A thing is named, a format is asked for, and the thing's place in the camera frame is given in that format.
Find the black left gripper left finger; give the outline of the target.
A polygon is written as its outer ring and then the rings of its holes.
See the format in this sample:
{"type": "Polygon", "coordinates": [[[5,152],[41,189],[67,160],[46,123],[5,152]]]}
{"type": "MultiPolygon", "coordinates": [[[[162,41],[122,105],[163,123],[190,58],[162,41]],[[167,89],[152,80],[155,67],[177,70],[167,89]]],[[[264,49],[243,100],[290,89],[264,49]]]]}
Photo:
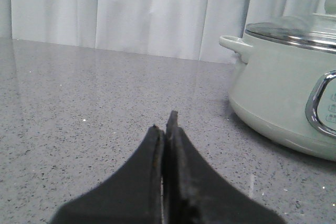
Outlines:
{"type": "Polygon", "coordinates": [[[111,177],[65,203],[51,223],[161,223],[164,132],[157,126],[111,177]]]}

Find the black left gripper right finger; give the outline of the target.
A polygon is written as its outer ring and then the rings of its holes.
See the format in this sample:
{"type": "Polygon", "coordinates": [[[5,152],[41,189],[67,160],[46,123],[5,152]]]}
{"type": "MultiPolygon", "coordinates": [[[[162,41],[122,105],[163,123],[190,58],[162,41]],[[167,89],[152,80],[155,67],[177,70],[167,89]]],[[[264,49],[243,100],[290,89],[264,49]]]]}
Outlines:
{"type": "Polygon", "coordinates": [[[166,125],[166,223],[285,223],[274,211],[253,201],[214,171],[178,126],[177,115],[172,111],[166,125]]]}

